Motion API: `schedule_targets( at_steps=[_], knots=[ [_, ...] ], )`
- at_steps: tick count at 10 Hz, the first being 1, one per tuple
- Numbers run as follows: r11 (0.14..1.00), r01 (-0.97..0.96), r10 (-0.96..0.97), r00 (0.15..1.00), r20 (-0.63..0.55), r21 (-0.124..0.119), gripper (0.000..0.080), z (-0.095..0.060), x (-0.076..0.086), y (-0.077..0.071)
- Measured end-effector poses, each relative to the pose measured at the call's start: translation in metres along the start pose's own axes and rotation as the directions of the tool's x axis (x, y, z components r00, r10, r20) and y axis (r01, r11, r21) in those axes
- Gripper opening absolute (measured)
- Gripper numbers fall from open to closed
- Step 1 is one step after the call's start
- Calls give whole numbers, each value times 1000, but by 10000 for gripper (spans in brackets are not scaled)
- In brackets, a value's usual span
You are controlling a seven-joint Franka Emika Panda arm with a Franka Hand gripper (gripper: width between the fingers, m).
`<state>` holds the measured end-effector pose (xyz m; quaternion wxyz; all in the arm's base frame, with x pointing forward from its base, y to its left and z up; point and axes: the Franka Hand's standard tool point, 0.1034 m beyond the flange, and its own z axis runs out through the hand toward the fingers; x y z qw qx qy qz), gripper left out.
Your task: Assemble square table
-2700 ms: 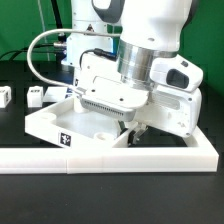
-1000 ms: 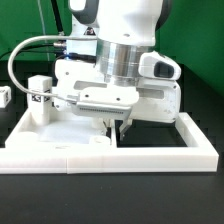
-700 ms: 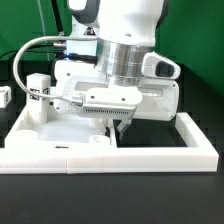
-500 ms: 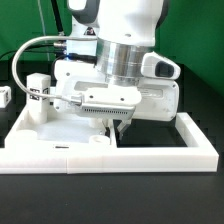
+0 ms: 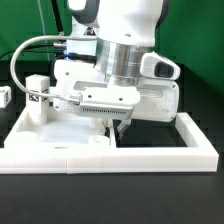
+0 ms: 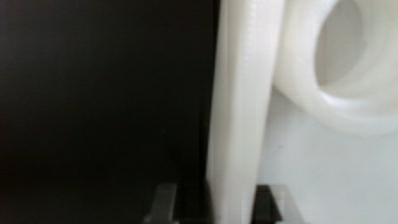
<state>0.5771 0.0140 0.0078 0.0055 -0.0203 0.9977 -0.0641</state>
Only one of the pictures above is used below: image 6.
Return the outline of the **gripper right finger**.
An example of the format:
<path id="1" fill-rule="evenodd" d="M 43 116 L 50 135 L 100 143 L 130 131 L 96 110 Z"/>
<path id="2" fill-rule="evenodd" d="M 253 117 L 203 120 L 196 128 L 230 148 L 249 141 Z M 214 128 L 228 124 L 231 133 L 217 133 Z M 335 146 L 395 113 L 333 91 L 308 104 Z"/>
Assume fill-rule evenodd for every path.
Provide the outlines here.
<path id="1" fill-rule="evenodd" d="M 278 201 L 267 185 L 256 187 L 255 224 L 278 224 L 283 221 Z"/>

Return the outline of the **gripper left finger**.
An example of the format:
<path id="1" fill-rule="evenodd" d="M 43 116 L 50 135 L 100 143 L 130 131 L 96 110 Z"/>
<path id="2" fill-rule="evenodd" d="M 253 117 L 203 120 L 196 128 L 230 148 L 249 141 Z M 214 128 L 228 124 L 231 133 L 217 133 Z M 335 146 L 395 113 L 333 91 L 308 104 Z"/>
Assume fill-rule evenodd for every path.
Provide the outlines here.
<path id="1" fill-rule="evenodd" d="M 175 220 L 178 185 L 162 183 L 157 186 L 153 205 L 143 224 L 180 224 Z"/>

